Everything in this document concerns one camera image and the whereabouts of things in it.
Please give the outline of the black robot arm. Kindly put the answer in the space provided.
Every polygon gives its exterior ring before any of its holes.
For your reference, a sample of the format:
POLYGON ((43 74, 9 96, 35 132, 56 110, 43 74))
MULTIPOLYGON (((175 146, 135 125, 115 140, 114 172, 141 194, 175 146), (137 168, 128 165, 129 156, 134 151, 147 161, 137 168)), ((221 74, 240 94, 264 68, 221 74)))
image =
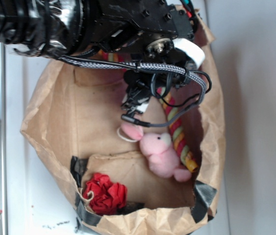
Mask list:
POLYGON ((172 123, 199 105, 211 88, 200 72, 205 54, 194 44, 198 18, 192 3, 165 0, 0 0, 0 43, 25 56, 43 56, 91 69, 126 69, 122 119, 139 121, 151 97, 191 82, 200 92, 186 99, 172 123))

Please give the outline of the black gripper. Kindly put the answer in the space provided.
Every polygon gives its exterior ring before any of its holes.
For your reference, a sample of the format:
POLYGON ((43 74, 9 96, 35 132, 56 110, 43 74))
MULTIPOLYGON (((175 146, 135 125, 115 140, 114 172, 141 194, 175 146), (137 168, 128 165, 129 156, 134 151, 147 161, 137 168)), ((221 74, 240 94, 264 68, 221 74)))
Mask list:
POLYGON ((128 70, 124 74, 127 89, 122 103, 125 111, 122 120, 140 122, 138 115, 146 111, 151 98, 172 108, 173 116, 169 122, 200 105, 205 96, 205 81, 199 67, 204 60, 203 50, 185 38, 171 40, 164 37, 147 44, 143 59, 125 63, 128 70), (182 103, 164 100, 172 89, 189 84, 195 84, 199 91, 190 94, 182 103))

